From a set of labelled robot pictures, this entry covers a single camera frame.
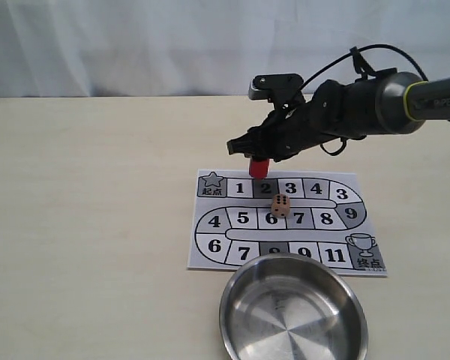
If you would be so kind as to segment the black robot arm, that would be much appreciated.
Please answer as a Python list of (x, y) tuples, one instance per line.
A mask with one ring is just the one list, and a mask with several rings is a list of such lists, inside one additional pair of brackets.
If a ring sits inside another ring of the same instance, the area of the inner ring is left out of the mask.
[(275, 105), (260, 125), (226, 146), (231, 155), (280, 162), (334, 140), (408, 135), (439, 120), (450, 121), (450, 78), (424, 81), (394, 72), (349, 85), (327, 80), (310, 100), (299, 94)]

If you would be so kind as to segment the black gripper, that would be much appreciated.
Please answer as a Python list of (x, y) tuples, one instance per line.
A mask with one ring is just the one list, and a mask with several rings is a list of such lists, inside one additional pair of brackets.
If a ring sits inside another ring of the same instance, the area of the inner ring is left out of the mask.
[(228, 154), (242, 154), (252, 161), (280, 162), (318, 146), (325, 135), (312, 127), (309, 115), (309, 106), (299, 106), (287, 114), (273, 110), (262, 124), (228, 140)]

